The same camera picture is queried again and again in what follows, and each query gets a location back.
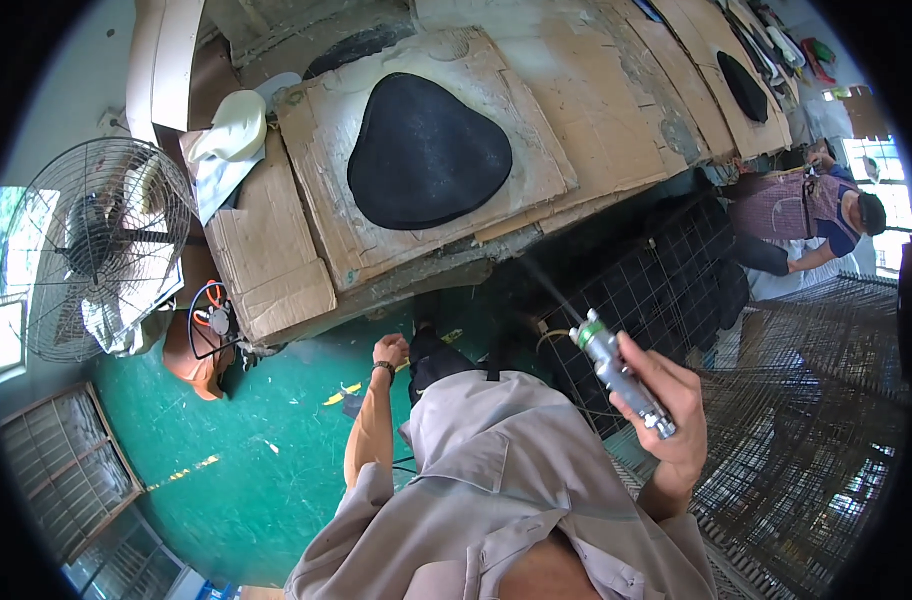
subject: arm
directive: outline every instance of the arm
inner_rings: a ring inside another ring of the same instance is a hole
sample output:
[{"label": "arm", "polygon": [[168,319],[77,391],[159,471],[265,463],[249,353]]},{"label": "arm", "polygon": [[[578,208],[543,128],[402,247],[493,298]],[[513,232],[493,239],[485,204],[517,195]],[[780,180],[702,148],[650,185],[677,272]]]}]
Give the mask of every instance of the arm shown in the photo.
[{"label": "arm", "polygon": [[699,377],[665,356],[642,349],[623,331],[619,353],[673,417],[676,433],[659,439],[617,393],[609,400],[636,430],[642,448],[659,459],[653,477],[639,492],[636,504],[654,522],[684,515],[706,456],[705,415]]},{"label": "arm", "polygon": [[795,273],[796,271],[808,271],[809,269],[822,267],[833,258],[836,258],[836,256],[832,253],[832,248],[829,247],[829,240],[826,240],[803,258],[788,261],[789,272]]},{"label": "arm", "polygon": [[[376,342],[372,362],[387,361],[394,368],[409,356],[409,345],[401,333],[387,335]],[[349,432],[345,445],[342,474],[345,485],[352,490],[359,478],[359,471],[367,463],[378,463],[387,471],[392,467],[392,412],[390,410],[390,372],[377,366],[366,390],[363,407]]]},{"label": "arm", "polygon": [[828,172],[832,168],[832,165],[836,164],[832,156],[824,151],[811,151],[809,156],[806,157],[806,162],[812,164],[814,162],[819,162],[819,167],[824,172]]}]

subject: gray work shirt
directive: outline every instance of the gray work shirt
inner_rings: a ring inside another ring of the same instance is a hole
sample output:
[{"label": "gray work shirt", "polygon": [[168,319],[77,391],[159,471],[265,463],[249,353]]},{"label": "gray work shirt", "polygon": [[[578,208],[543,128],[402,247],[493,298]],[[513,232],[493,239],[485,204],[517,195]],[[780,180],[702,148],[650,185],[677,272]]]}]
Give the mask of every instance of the gray work shirt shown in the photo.
[{"label": "gray work shirt", "polygon": [[399,433],[419,474],[393,494],[390,471],[365,464],[287,598],[497,598],[503,574],[553,528],[606,600],[716,596],[695,518],[654,523],[578,409],[539,379],[450,375]]}]

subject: metal grid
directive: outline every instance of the metal grid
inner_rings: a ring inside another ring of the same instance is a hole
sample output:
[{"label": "metal grid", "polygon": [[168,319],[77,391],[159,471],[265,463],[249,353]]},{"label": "metal grid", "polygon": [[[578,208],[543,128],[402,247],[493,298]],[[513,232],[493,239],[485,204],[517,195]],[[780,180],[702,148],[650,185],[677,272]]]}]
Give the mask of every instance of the metal grid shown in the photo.
[{"label": "metal grid", "polygon": [[87,600],[162,600],[184,568],[129,507],[63,572]]},{"label": "metal grid", "polygon": [[[749,300],[749,284],[727,259],[733,232],[717,199],[697,198],[651,222],[662,225],[569,302],[583,315],[595,308],[611,330],[627,331],[643,349],[686,364],[691,349],[710,350],[717,330],[732,327]],[[548,330],[577,325],[561,307],[543,320]],[[622,428],[626,421],[585,354],[561,337],[546,346],[558,384],[600,437]]]},{"label": "metal grid", "polygon": [[142,491],[80,384],[1,424],[6,454],[54,557],[74,560]]},{"label": "metal grid", "polygon": [[[910,396],[899,369],[895,282],[842,274],[748,303],[745,276],[727,259],[732,232],[720,204],[697,199],[655,216],[660,222],[569,301],[700,374],[709,451],[690,509],[714,574],[727,577],[721,594],[825,594],[902,448]],[[544,322],[550,331],[576,325],[561,308]],[[656,461],[611,407],[588,359],[561,336],[549,341],[558,386],[621,476],[647,480]]]},{"label": "metal grid", "polygon": [[[841,275],[750,304],[734,365],[699,369],[708,457],[690,510],[766,597],[825,594],[873,517],[905,437],[895,284]],[[632,428],[604,442],[625,471],[656,461]]]}]

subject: wire mesh rack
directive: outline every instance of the wire mesh rack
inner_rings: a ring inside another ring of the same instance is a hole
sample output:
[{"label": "wire mesh rack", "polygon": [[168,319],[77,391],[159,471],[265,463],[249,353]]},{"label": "wire mesh rack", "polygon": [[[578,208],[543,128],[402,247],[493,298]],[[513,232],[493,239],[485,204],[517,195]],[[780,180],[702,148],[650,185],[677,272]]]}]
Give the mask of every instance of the wire mesh rack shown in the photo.
[{"label": "wire mesh rack", "polygon": [[[595,308],[610,329],[627,331],[643,349],[686,364],[693,349],[710,351],[717,331],[736,323],[749,301],[749,283],[728,259],[732,225],[716,198],[696,198],[682,209],[655,214],[651,222],[660,224],[651,227],[652,235],[569,302],[582,315]],[[578,325],[561,307],[543,321],[548,330]],[[545,346],[559,387],[601,438],[626,425],[585,354],[560,336]]]},{"label": "wire mesh rack", "polygon": [[[895,283],[843,274],[752,302],[740,340],[699,368],[709,435],[690,510],[764,597],[818,597],[873,518],[905,436]],[[632,428],[604,441],[624,471],[656,461]]]},{"label": "wire mesh rack", "polygon": [[[873,518],[900,457],[910,404],[890,279],[841,274],[749,302],[715,198],[654,216],[628,253],[569,302],[702,378],[708,458],[691,512],[720,597],[825,594]],[[549,331],[577,325],[561,307]],[[542,354],[636,489],[657,461],[562,336]]]}]

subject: yellow cable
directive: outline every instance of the yellow cable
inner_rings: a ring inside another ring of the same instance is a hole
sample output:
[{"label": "yellow cable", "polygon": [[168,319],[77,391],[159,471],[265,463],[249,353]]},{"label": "yellow cable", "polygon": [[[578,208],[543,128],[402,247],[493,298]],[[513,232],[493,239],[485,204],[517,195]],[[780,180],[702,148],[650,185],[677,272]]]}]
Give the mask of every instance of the yellow cable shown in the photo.
[{"label": "yellow cable", "polygon": [[564,335],[564,336],[568,337],[569,331],[567,329],[553,329],[552,331],[546,331],[545,333],[542,334],[542,337],[539,338],[539,341],[535,343],[535,351],[538,353],[539,346],[541,346],[544,341],[546,341],[547,339],[549,339],[550,337],[552,337],[554,335]]}]

